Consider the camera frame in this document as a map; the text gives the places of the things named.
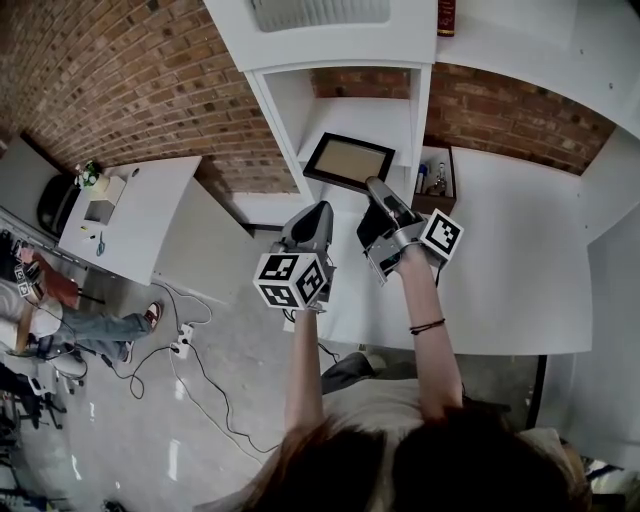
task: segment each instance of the hair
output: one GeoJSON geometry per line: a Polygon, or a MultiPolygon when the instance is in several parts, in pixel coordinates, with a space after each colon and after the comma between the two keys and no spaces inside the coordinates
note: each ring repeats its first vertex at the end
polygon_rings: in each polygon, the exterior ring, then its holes
{"type": "Polygon", "coordinates": [[[385,443],[383,432],[336,430],[330,420],[310,432],[291,432],[242,510],[364,512],[385,443]]]}
{"type": "Polygon", "coordinates": [[[588,510],[558,463],[487,409],[449,409],[396,449],[394,510],[560,512],[588,510]]]}

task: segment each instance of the power strip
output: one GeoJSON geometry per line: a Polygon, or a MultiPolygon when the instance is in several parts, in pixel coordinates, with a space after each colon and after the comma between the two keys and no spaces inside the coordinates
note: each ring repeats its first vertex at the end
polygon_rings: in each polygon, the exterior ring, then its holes
{"type": "Polygon", "coordinates": [[[191,343],[192,338],[193,327],[182,324],[178,333],[178,341],[174,341],[171,344],[171,350],[173,350],[180,359],[186,359],[189,355],[189,343],[191,343]]]}

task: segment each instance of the gray floor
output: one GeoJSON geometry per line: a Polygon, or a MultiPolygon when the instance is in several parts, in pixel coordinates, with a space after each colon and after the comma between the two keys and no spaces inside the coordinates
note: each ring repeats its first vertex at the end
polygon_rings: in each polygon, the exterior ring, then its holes
{"type": "MultiPolygon", "coordinates": [[[[273,234],[258,234],[268,247],[273,234]]],[[[136,344],[130,373],[157,347],[176,338],[175,320],[166,291],[104,276],[89,278],[87,289],[104,294],[117,314],[142,312],[161,299],[165,314],[158,329],[136,344]]],[[[180,321],[207,318],[197,302],[176,297],[180,321]]],[[[213,319],[196,328],[193,344],[210,378],[224,388],[233,408],[233,426],[251,433],[261,448],[277,444],[283,433],[284,386],[291,336],[282,331],[282,314],[264,306],[253,288],[244,289],[234,307],[210,303],[213,319]]],[[[326,343],[342,356],[356,346],[326,343]]],[[[411,353],[385,352],[389,360],[411,353]]],[[[139,371],[146,392],[142,400],[129,393],[102,361],[87,356],[89,373],[74,396],[58,395],[68,409],[64,429],[23,427],[25,457],[35,486],[49,496],[67,496],[76,510],[97,511],[105,498],[120,501],[131,512],[187,511],[244,485],[259,469],[191,403],[173,375],[167,351],[152,356],[139,371]]],[[[193,397],[220,426],[225,403],[201,374],[193,354],[175,360],[176,370],[193,397]]],[[[524,425],[527,399],[537,358],[459,358],[467,393],[474,398],[509,404],[511,421],[524,425]]],[[[321,352],[322,368],[332,363],[321,352]]],[[[258,459],[248,443],[238,443],[258,459]]]]}

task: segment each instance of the white table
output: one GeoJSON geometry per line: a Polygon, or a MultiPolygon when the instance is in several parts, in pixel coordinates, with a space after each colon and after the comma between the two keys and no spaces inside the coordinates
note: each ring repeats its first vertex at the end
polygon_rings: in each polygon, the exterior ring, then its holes
{"type": "MultiPolygon", "coordinates": [[[[456,353],[539,355],[591,348],[591,278],[579,178],[522,160],[454,149],[464,236],[440,277],[456,353]]],[[[339,213],[329,254],[337,271],[323,339],[413,348],[399,276],[377,283],[339,213]]],[[[292,325],[285,322],[285,329],[292,325]]]]}
{"type": "Polygon", "coordinates": [[[108,225],[84,220],[93,199],[85,189],[69,216],[60,248],[140,284],[158,279],[232,302],[239,287],[250,282],[246,275],[254,272],[259,250],[193,178],[200,160],[173,158],[106,169],[106,175],[126,181],[108,225]],[[98,256],[100,232],[106,246],[98,256]],[[96,238],[87,241],[91,235],[96,238]],[[218,271],[221,266],[224,272],[218,271]]]}

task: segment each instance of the black wrist band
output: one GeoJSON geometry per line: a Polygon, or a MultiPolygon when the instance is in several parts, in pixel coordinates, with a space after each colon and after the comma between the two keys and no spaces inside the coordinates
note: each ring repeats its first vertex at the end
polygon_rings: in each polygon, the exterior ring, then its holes
{"type": "Polygon", "coordinates": [[[434,327],[438,327],[439,325],[444,324],[444,318],[442,320],[438,320],[436,322],[431,322],[430,324],[418,325],[416,327],[410,327],[409,332],[414,336],[420,332],[428,331],[429,329],[433,329],[434,327]]]}

